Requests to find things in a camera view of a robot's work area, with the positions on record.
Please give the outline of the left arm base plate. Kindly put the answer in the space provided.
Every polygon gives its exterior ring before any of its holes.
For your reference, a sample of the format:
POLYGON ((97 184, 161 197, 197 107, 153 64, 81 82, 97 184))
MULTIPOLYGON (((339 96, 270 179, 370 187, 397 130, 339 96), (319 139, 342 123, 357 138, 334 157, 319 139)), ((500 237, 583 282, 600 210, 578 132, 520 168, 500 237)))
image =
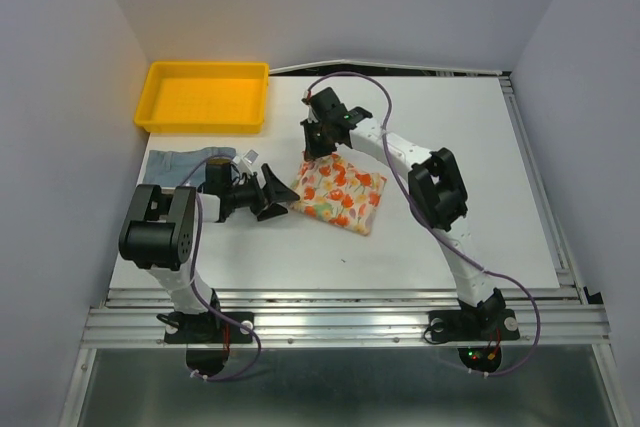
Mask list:
POLYGON ((232 322, 211 312, 170 312, 156 315, 156 319, 164 325, 163 341, 166 344, 251 344, 253 338, 247 328, 253 326, 254 314, 248 311, 231 312, 227 317, 232 322))

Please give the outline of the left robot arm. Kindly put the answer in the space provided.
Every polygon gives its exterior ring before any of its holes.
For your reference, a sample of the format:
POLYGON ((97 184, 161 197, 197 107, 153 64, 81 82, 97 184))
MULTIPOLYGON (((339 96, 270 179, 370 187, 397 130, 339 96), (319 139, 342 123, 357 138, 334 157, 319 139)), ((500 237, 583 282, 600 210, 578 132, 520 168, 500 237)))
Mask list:
POLYGON ((245 159, 210 157, 200 166, 204 180, 197 187, 186 181, 168 189, 136 187, 119 235, 119 254, 168 293, 172 309, 157 316, 164 343, 251 344, 253 313, 222 312, 216 291, 195 267, 203 225, 222 224, 238 209, 266 221, 287 214, 299 196, 267 164, 254 171, 245 159))

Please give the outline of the floral orange skirt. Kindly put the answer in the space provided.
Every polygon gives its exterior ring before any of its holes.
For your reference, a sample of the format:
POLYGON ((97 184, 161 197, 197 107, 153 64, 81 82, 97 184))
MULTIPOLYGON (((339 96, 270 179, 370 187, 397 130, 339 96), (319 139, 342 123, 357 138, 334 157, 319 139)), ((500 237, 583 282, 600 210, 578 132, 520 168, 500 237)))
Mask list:
POLYGON ((304 160, 291 189, 299 199, 291 208, 303 215, 361 236, 372 231, 387 178, 330 154, 304 160))

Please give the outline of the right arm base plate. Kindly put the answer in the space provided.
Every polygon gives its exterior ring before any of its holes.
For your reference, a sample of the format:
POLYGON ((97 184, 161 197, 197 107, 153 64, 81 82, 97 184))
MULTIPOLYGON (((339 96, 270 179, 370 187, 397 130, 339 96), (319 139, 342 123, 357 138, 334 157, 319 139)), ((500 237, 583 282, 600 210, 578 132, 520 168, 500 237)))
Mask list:
POLYGON ((511 309, 500 312, 488 327, 481 327, 476 319, 461 310, 430 311, 423 334, 428 342, 434 344, 520 339, 519 325, 511 309))

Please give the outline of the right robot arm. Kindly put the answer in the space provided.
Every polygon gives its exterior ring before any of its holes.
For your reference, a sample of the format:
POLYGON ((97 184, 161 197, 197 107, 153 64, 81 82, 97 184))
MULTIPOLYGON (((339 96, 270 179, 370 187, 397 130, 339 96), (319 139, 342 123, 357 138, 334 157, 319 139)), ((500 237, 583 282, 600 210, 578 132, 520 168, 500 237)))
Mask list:
POLYGON ((475 260, 467 222, 468 193, 454 154, 429 150, 389 132, 362 107, 349 110, 325 88, 303 98, 308 117, 301 122, 305 158, 327 157, 344 145, 391 170, 410 211, 438 242, 455 282, 458 309, 433 312, 435 343, 520 338, 518 323, 493 277, 475 260))

